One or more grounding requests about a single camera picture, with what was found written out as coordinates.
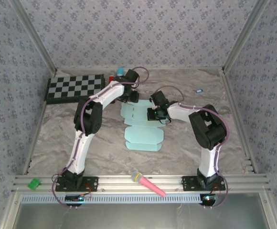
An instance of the green block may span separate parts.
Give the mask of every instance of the green block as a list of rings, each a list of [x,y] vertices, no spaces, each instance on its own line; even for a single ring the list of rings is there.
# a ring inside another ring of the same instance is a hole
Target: green block
[[[39,184],[41,184],[41,181],[36,179],[36,178],[34,178],[29,183],[28,188],[30,188],[31,190],[35,190],[39,186]]]

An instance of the checkered board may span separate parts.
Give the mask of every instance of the checkered board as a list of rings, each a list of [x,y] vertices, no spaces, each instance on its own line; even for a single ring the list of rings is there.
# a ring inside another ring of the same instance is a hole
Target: checkered board
[[[58,77],[48,80],[45,101],[47,104],[77,103],[105,87],[104,75]]]

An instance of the purple cable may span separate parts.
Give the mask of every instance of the purple cable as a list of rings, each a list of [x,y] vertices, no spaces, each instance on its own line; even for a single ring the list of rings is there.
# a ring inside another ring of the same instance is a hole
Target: purple cable
[[[183,102],[185,100],[185,97],[184,97],[184,94],[182,93],[182,91],[179,88],[172,86],[172,85],[165,85],[165,86],[159,87],[154,93],[156,93],[159,89],[162,89],[163,87],[172,87],[172,88],[176,89],[177,91],[179,91],[180,94],[182,95],[182,100],[180,100],[179,103]]]
[[[144,69],[144,70],[147,72],[147,77],[146,77],[146,79],[143,80],[143,81],[141,81],[141,82],[137,82],[137,83],[136,83],[136,82],[134,82],[134,83],[132,83],[132,82],[116,83],[116,84],[114,84],[112,87],[115,87],[115,86],[121,85],[121,84],[141,84],[141,83],[145,83],[145,82],[149,79],[149,71],[148,71],[147,68],[144,68],[144,67],[139,66],[139,67],[133,68],[132,70],[135,70],[135,69]],[[101,93],[98,95],[98,97],[99,97],[99,96],[102,96],[102,95],[103,95],[104,93],[106,93],[109,89],[111,89],[111,88],[108,87],[107,89],[105,89],[103,92],[101,92]],[[63,203],[63,202],[61,202],[61,201],[59,200],[59,198],[57,197],[57,195],[56,195],[56,193],[55,193],[55,191],[54,191],[54,184],[57,183],[58,178],[59,178],[66,170],[68,170],[69,167],[71,167],[71,165],[73,164],[73,162],[74,162],[74,160],[75,160],[75,158],[76,158],[76,156],[77,156],[77,151],[78,151],[80,139],[81,139],[82,135],[85,133],[85,127],[84,127],[84,125],[83,125],[83,115],[84,115],[84,112],[85,112],[85,108],[86,108],[86,106],[87,106],[91,101],[93,101],[93,100],[96,99],[96,98],[97,98],[97,97],[90,98],[90,99],[89,99],[88,101],[86,101],[85,104],[83,105],[82,110],[81,110],[81,113],[80,113],[80,123],[81,123],[82,133],[81,133],[81,135],[79,136],[79,139],[78,139],[78,141],[77,141],[77,145],[76,145],[76,148],[75,148],[75,153],[74,153],[74,156],[73,156],[73,160],[70,162],[70,164],[69,164],[67,167],[65,167],[65,168],[57,175],[57,177],[55,178],[55,180],[53,181],[53,184],[52,184],[52,193],[53,193],[54,198],[58,201],[59,204],[61,204],[61,205],[62,205],[63,207],[65,207],[65,208],[70,208],[70,209],[71,209],[71,208],[76,208],[76,207],[68,206],[67,204],[65,204],[65,203]]]
[[[215,206],[212,206],[213,208],[214,207],[218,207],[220,205],[222,205],[225,201],[225,199],[227,198],[228,196],[228,192],[229,192],[229,186],[228,186],[228,182],[226,180],[226,178],[218,171],[218,168],[217,168],[217,158],[219,156],[219,149],[220,147],[227,142],[229,136],[230,136],[230,129],[229,129],[229,126],[228,126],[228,123],[224,120],[224,118],[222,118],[219,114],[217,114],[216,112],[210,110],[210,109],[207,109],[207,108],[204,108],[204,107],[195,107],[195,106],[185,106],[185,105],[182,105],[180,104],[180,107],[183,107],[183,108],[187,108],[187,109],[193,109],[193,110],[203,110],[203,111],[207,111],[207,112],[210,112],[211,114],[217,116],[222,122],[223,124],[225,125],[225,128],[226,128],[226,137],[224,139],[224,141],[222,143],[220,143],[217,147],[216,147],[216,152],[215,152],[215,157],[214,157],[214,168],[215,168],[215,172],[218,176],[222,177],[224,179],[224,182],[225,182],[225,185],[226,185],[226,193],[225,193],[225,196],[224,196],[224,199],[217,205]]]

